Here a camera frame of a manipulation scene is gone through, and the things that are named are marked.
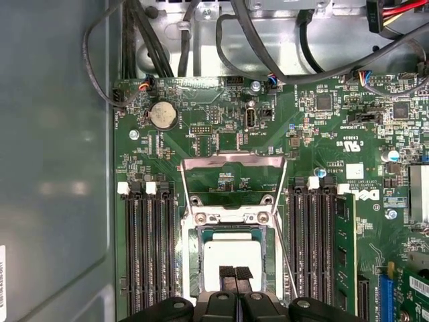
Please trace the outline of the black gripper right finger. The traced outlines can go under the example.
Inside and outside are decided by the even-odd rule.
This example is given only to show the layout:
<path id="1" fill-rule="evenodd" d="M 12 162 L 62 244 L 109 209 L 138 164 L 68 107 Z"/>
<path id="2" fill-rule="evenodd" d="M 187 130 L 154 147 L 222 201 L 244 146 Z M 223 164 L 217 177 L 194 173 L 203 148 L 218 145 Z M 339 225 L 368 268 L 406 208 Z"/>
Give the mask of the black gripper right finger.
<path id="1" fill-rule="evenodd" d="M 298 297 L 285 307 L 276 296 L 252 290 L 253 275 L 246 266 L 235 268 L 244 321 L 361 321 L 362 318 L 313 298 Z"/>

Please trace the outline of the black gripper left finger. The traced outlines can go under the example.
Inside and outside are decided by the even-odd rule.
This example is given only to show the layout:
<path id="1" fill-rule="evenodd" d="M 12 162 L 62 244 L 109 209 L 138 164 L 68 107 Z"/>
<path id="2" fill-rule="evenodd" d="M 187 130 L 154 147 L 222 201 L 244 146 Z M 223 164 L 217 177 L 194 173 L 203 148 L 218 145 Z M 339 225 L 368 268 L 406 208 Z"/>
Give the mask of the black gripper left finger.
<path id="1" fill-rule="evenodd" d="M 219 268 L 222 289 L 202 292 L 193 305 L 181 297 L 171 297 L 134 313 L 124 321 L 235 321 L 237 318 L 237 293 L 226 286 L 237 277 L 232 266 Z"/>

